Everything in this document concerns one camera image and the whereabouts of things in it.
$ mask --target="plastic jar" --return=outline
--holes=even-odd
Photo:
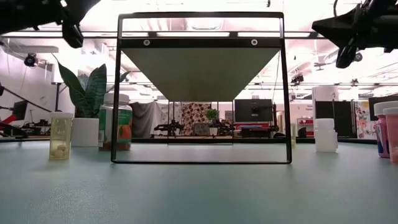
[[[390,158],[389,142],[387,134],[387,121],[384,109],[398,107],[398,101],[376,103],[374,115],[379,119],[376,123],[377,149],[381,158]]]
[[[104,104],[99,109],[98,146],[100,150],[111,150],[113,99],[113,93],[105,94]],[[122,151],[130,150],[131,146],[132,109],[129,102],[129,96],[119,94],[117,150]]]
[[[383,113],[387,121],[390,160],[393,164],[398,164],[398,107],[384,109]]]
[[[315,147],[318,152],[336,152],[338,148],[335,120],[332,118],[315,119]]]
[[[52,112],[50,159],[69,159],[72,113]]]

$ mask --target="camera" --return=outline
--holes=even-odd
[[[24,60],[24,64],[28,67],[36,67],[37,63],[39,61],[37,60],[36,54],[35,53],[29,53],[27,54],[27,57]]]

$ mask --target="white pot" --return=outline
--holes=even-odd
[[[98,146],[98,118],[74,118],[71,145],[75,147]]]
[[[210,128],[210,135],[211,136],[216,136],[218,132],[218,128]]]

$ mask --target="white pillar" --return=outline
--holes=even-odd
[[[316,101],[338,101],[338,86],[317,86],[312,88],[313,117],[316,118]]]

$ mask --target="table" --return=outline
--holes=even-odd
[[[0,143],[0,223],[395,223],[398,166],[375,145],[338,152],[298,144],[289,166],[148,166],[95,148],[48,161],[46,141]]]

